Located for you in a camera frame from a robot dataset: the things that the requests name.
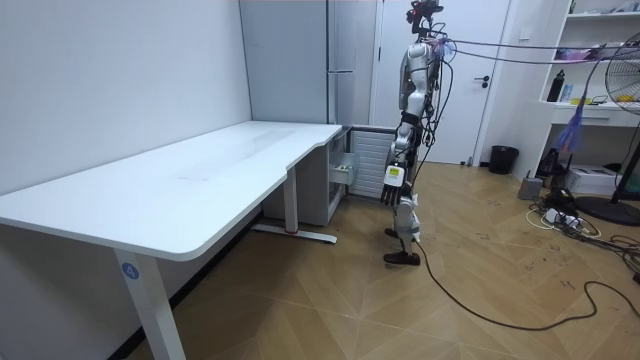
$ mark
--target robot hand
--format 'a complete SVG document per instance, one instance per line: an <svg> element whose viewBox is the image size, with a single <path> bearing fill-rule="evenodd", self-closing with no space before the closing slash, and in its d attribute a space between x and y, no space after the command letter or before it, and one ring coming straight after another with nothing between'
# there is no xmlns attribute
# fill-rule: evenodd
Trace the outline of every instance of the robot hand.
<svg viewBox="0 0 640 360"><path fill-rule="evenodd" d="M385 205L400 204L401 192L406 183L406 168L399 162L392 162L387 166L384 176L384 187L380 202Z"/></svg>

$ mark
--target box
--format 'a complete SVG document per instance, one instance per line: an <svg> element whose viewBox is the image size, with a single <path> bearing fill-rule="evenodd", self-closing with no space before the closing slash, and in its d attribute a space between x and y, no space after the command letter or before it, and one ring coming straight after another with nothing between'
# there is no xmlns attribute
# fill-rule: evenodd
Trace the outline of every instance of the box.
<svg viewBox="0 0 640 360"><path fill-rule="evenodd" d="M612 195L616 173L601 166L571 165L565 185L572 193Z"/></svg>

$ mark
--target white door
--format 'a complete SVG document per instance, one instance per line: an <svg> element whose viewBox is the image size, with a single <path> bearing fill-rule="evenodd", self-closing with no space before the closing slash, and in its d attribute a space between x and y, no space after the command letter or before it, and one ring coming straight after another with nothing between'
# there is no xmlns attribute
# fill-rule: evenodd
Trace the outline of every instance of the white door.
<svg viewBox="0 0 640 360"><path fill-rule="evenodd" d="M444 11L434 14L434 22L446 23L443 31L453 40L500 43L509 1L440 0ZM416 35L411 33L411 25L406 22L407 10L411 8L409 1L386 0L378 6L383 6L383 19L372 125L396 128L401 117L398 109L400 63L407 47L415 42ZM459 44L458 49L491 57L498 53L496 47ZM454 69L451 98L427 161L459 164L474 156L495 61L457 54L451 66ZM443 71L444 99L450 74L446 66ZM481 80L485 76L490 77L486 88Z"/></svg>

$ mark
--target desk top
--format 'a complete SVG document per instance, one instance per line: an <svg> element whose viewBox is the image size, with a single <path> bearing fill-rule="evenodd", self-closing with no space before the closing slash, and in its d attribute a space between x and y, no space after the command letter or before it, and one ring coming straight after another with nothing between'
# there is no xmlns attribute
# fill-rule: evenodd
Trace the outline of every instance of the desk top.
<svg viewBox="0 0 640 360"><path fill-rule="evenodd" d="M341 128L247 121L0 196L0 223L190 260Z"/></svg>

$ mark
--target humanoid robot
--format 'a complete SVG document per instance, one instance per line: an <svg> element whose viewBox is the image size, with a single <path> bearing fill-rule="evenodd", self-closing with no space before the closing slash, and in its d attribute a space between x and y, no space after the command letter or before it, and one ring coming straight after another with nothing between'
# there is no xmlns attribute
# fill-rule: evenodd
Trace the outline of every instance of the humanoid robot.
<svg viewBox="0 0 640 360"><path fill-rule="evenodd" d="M418 39L407 49L400 67L399 107L402 118L387 156L380 202L390 205L393 210L393 227L386 229L385 233L399 238L402 245L402 251L386 254L384 261L417 266L420 265L420 256L413 252L411 243L420 241L420 221L414 212L418 196L413 194L413 182L419 165L420 144L423 140L430 143L430 139L423 139L423 120L430 122L434 116L432 99L440 86L442 54L436 51L435 39L440 32L432 30L432 16L443 7L439 6L439 0L414 1L411 5L413 9L407 12L407 21L412 24L412 32L418 35ZM428 22L429 28L422 26L423 21Z"/></svg>

